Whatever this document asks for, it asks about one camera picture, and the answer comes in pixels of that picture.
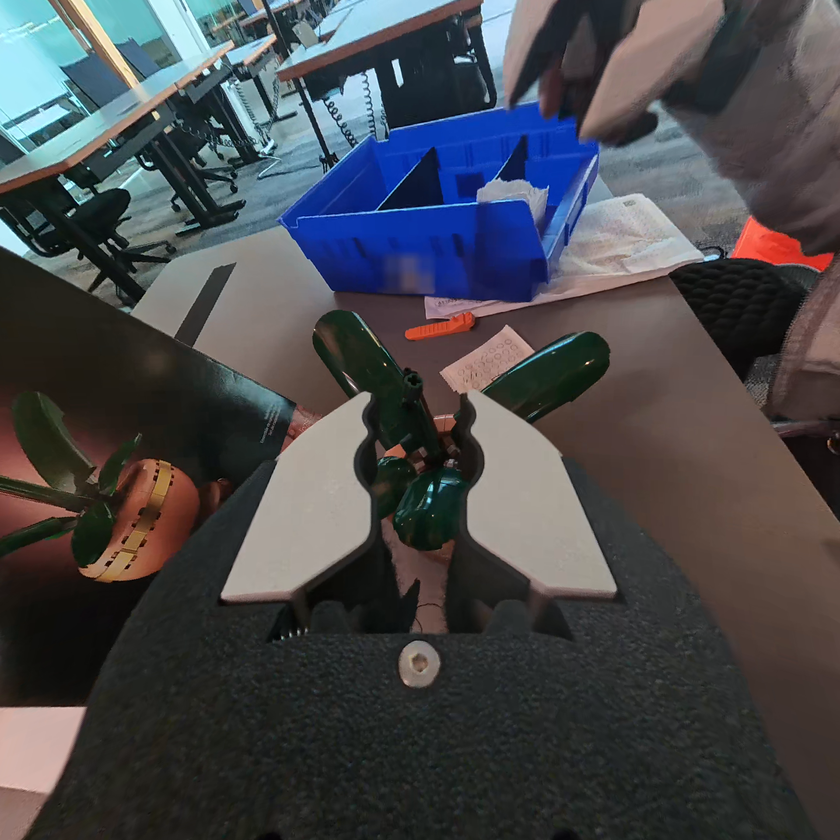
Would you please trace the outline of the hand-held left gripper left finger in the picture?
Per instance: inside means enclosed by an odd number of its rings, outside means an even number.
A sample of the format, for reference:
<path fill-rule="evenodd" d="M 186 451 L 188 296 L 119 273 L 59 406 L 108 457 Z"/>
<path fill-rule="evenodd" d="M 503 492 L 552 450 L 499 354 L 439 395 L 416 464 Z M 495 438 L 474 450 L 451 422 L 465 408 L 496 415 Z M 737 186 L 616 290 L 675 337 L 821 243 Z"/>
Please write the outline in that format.
<path fill-rule="evenodd" d="M 338 602 L 359 628 L 402 626 L 402 599 L 371 488 L 376 421 L 375 398 L 362 392 L 277 457 L 221 603 L 285 603 L 309 627 L 318 604 Z"/>

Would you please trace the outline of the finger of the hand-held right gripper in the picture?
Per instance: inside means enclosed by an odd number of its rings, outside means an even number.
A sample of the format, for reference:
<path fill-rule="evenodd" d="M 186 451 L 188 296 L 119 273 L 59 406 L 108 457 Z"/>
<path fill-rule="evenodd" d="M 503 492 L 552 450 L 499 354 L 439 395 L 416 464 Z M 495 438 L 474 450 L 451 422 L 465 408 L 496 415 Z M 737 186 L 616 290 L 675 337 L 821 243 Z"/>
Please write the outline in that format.
<path fill-rule="evenodd" d="M 720 1 L 589 2 L 595 58 L 579 137 L 621 148 L 654 132 L 652 104 L 698 68 L 725 12 Z"/>
<path fill-rule="evenodd" d="M 505 107 L 552 77 L 581 81 L 594 71 L 594 25 L 584 1 L 520 1 L 502 62 Z"/>

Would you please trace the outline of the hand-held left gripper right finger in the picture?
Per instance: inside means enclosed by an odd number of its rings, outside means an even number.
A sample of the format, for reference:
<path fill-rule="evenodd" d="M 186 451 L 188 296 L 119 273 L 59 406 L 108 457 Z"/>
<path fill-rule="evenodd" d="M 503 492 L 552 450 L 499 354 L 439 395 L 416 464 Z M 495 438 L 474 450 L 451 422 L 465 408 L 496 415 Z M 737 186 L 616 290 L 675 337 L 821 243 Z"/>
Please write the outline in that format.
<path fill-rule="evenodd" d="M 449 632 L 484 632 L 503 603 L 526 632 L 566 632 L 561 601 L 613 602 L 618 584 L 560 451 L 488 395 L 460 398 L 467 489 L 445 588 Z"/>

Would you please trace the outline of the green brick plant model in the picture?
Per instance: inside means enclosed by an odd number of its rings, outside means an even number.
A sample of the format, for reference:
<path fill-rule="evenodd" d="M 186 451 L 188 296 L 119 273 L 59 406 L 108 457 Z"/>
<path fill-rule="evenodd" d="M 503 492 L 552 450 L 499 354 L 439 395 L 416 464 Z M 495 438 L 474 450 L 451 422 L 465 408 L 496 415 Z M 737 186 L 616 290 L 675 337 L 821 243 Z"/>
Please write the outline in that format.
<path fill-rule="evenodd" d="M 421 375 L 400 366 L 353 311 L 321 316 L 312 344 L 347 396 L 368 392 L 375 399 L 377 439 L 385 448 L 372 484 L 380 518 L 390 519 L 395 537 L 411 550 L 450 549 L 449 566 L 467 489 L 457 437 L 460 408 L 434 418 Z M 574 332 L 479 392 L 533 425 L 588 391 L 609 364 L 610 348 L 600 335 Z"/>

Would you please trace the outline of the person's right forearm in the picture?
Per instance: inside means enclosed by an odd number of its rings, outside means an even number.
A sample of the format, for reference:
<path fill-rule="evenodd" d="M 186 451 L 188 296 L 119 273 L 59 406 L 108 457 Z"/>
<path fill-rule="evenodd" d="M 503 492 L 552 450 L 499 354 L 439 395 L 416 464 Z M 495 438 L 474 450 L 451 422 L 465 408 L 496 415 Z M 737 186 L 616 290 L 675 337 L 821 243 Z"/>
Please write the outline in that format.
<path fill-rule="evenodd" d="M 697 84 L 663 98 L 672 116 L 730 181 L 761 225 L 809 256 L 838 252 L 839 23 L 834 2 L 744 2 L 735 39 L 753 48 L 735 81 L 716 68 L 729 99 L 716 113 L 695 103 Z"/>

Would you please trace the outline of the wood-edged office desk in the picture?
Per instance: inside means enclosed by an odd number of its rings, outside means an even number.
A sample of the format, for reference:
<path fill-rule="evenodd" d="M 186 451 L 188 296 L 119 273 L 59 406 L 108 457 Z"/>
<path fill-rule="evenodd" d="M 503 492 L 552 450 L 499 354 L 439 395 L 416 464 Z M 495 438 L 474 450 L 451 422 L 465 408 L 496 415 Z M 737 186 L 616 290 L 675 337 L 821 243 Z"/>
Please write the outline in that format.
<path fill-rule="evenodd" d="M 481 1 L 338 2 L 313 30 L 311 44 L 283 54 L 289 81 L 321 147 L 331 152 L 313 111 L 349 78 L 372 70 L 389 130 L 494 109 L 498 104 L 482 32 Z"/>

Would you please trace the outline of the wood-edged desk with black legs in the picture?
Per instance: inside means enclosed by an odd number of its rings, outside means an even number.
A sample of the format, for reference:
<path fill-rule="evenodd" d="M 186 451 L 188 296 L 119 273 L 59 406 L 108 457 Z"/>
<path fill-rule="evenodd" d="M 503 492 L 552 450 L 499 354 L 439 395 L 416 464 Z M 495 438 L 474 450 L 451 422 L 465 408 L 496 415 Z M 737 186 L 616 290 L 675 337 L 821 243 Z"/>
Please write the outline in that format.
<path fill-rule="evenodd" d="M 138 87 L 119 94 L 67 131 L 2 168 L 1 196 L 11 193 L 31 202 L 98 269 L 89 292 L 110 280 L 118 297 L 130 306 L 144 295 L 133 274 L 121 268 L 103 245 L 96 245 L 60 211 L 59 198 L 69 194 L 61 177 L 95 191 L 126 161 L 145 157 L 192 214 L 179 235 L 231 223 L 245 207 L 244 199 L 216 203 L 204 180 L 169 137 L 176 116 L 167 101 L 183 92 L 195 104 L 207 98 L 230 138 L 245 141 L 241 123 L 218 92 L 234 70 L 227 62 L 221 69 L 214 68 L 233 48 L 229 40 L 159 70 Z"/>

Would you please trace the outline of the dark blue bin divider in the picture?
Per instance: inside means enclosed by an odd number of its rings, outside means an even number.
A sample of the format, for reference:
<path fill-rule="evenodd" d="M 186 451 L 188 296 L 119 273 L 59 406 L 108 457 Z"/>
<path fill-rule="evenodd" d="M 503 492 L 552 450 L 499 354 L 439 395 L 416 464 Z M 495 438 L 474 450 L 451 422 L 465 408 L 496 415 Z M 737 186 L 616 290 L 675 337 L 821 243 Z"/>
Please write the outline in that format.
<path fill-rule="evenodd" d="M 436 148 L 432 147 L 415 163 L 376 210 L 386 212 L 444 205 L 439 173 L 438 153 Z"/>
<path fill-rule="evenodd" d="M 529 137 L 523 134 L 503 166 L 494 178 L 486 185 L 501 182 L 518 182 L 526 180 L 526 163 L 529 159 Z"/>

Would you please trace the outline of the white paper bag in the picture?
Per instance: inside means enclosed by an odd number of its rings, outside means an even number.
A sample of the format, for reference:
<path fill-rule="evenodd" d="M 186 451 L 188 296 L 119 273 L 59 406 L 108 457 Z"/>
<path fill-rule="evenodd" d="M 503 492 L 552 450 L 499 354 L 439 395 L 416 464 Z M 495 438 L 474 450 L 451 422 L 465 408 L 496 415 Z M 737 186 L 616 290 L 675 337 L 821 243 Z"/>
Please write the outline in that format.
<path fill-rule="evenodd" d="M 524 179 L 504 181 L 499 177 L 480 187 L 476 194 L 478 203 L 496 204 L 513 201 L 525 203 L 534 226 L 538 230 L 543 229 L 549 197 L 548 187 L 538 187 Z"/>

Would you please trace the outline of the white instruction papers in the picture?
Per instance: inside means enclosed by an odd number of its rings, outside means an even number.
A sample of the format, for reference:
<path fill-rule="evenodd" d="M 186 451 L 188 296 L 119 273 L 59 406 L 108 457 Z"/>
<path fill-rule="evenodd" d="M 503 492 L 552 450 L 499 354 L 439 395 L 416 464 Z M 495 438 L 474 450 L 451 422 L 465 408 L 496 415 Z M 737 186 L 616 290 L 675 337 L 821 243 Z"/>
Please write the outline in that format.
<path fill-rule="evenodd" d="M 704 259 L 649 198 L 619 196 L 587 204 L 549 282 L 529 302 L 426 297 L 428 320 L 464 312 L 476 318 L 590 296 L 669 275 Z"/>

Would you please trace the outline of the orange fabric object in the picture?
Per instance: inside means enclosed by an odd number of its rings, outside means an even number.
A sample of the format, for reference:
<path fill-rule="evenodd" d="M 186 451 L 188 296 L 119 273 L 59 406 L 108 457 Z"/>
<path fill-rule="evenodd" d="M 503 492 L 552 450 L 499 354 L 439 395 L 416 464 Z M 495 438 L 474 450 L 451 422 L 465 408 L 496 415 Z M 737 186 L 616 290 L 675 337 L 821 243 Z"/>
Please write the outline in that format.
<path fill-rule="evenodd" d="M 827 268 L 833 259 L 832 254 L 803 254 L 797 240 L 762 226 L 753 217 L 744 225 L 731 257 L 756 259 L 773 266 L 806 266 L 818 272 Z"/>

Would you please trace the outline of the orange brick separator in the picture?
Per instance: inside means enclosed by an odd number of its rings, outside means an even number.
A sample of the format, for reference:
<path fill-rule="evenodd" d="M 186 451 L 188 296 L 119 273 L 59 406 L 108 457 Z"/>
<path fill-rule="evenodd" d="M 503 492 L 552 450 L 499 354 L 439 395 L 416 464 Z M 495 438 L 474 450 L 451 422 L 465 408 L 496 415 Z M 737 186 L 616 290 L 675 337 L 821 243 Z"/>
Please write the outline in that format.
<path fill-rule="evenodd" d="M 460 313 L 445 321 L 430 322 L 405 331 L 405 339 L 418 342 L 467 333 L 476 326 L 476 317 L 471 311 Z"/>

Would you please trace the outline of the blue bin with two dividers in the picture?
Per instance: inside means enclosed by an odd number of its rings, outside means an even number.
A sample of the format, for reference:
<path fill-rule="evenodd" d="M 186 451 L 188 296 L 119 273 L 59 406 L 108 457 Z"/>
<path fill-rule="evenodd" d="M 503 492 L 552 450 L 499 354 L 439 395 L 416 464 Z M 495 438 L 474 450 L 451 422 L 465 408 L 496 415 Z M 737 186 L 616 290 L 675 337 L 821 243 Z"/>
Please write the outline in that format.
<path fill-rule="evenodd" d="M 528 135 L 526 181 L 549 188 L 542 230 L 520 201 L 478 203 L 480 187 Z M 430 148 L 444 205 L 376 208 Z M 529 302 L 550 279 L 587 203 L 600 147 L 535 102 L 366 138 L 279 218 L 337 292 Z"/>

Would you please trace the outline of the dark orchid toy box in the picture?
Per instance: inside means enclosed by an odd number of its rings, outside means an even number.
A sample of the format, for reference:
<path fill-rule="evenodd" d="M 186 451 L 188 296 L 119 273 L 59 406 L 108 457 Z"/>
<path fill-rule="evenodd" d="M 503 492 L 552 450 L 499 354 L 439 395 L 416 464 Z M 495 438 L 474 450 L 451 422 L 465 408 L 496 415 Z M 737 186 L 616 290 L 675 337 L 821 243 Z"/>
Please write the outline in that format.
<path fill-rule="evenodd" d="M 2 251 L 2 707 L 79 707 L 294 402 Z"/>

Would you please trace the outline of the person's grey hoodie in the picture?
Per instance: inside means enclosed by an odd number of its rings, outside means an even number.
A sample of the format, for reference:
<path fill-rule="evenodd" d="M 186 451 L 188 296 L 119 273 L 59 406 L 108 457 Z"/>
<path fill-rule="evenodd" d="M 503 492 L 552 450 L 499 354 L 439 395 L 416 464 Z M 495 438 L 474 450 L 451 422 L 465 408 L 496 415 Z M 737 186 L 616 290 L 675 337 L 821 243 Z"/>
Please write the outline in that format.
<path fill-rule="evenodd" d="M 839 417 L 839 255 L 817 277 L 786 333 L 766 410 L 792 421 Z"/>

